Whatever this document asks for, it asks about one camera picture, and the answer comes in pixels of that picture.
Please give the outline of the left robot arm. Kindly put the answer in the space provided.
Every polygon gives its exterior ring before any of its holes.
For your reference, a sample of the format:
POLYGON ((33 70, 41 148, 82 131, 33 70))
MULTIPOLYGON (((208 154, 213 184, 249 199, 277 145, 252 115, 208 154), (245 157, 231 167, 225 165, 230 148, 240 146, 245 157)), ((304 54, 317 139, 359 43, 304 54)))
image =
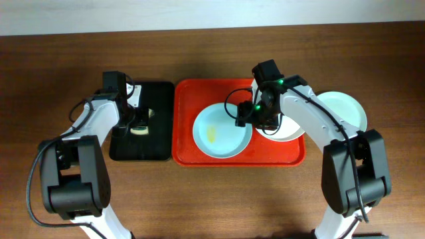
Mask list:
POLYGON ((133 238, 110 204, 111 184, 101 146, 120 123, 135 121, 140 85, 106 86, 80 101, 83 111, 63 134, 40 143, 26 186, 30 219, 45 228, 81 228, 89 238, 133 238), (40 172, 42 202, 63 223, 39 220, 31 205, 33 175, 40 172))

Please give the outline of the light blue plate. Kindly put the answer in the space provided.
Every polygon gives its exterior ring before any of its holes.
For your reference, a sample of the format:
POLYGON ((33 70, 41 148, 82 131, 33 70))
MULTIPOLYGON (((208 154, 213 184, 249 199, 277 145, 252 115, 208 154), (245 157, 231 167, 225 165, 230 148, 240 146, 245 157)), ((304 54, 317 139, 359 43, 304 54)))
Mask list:
POLYGON ((228 159, 242 153, 252 139, 253 129, 250 124, 245 127, 235 126, 237 107, 234 104, 212 104, 203 109, 193 124, 195 145, 209 157, 228 159))

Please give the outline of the light green plate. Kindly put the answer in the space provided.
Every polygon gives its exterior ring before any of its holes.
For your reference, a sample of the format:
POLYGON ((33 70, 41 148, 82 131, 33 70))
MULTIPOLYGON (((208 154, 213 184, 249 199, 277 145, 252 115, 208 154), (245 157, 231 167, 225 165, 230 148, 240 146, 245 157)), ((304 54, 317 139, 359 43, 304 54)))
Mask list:
POLYGON ((356 99, 342 92, 324 92, 318 98, 340 118, 361 131, 366 131, 367 115, 356 99))

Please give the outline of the green and yellow sponge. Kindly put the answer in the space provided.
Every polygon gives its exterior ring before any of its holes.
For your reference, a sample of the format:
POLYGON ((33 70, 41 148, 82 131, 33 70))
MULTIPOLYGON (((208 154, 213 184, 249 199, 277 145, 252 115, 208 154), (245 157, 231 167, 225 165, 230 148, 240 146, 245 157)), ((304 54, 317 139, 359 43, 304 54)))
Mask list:
POLYGON ((155 115, 155 112, 147 108, 142 110, 138 115, 139 121, 130 127, 130 133, 134 135, 148 135, 149 134, 149 119, 155 115))

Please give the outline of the white plate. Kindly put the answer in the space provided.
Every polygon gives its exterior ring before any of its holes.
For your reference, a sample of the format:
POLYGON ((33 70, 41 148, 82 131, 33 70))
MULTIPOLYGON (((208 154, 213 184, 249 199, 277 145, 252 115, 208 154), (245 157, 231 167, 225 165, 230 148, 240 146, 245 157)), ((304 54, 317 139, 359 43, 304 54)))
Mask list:
POLYGON ((266 121, 262 117, 267 107, 261 103, 261 91, 257 93, 254 102, 254 112, 250 118, 250 124, 263 137, 277 142, 291 141, 303 135, 304 130, 291 118, 284 114, 278 114, 272 119, 266 121))

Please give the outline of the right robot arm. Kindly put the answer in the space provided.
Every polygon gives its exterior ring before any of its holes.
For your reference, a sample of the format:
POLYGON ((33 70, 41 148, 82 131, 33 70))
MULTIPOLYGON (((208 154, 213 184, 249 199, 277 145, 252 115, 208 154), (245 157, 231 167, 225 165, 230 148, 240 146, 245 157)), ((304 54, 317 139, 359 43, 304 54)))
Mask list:
POLYGON ((238 105, 237 126, 249 123, 271 137, 287 117, 323 154, 321 189, 327 208, 314 238, 353 238, 358 225, 368 222, 368 212, 392 190, 382 135, 346 122, 298 75, 256 76, 248 91, 253 96, 238 105))

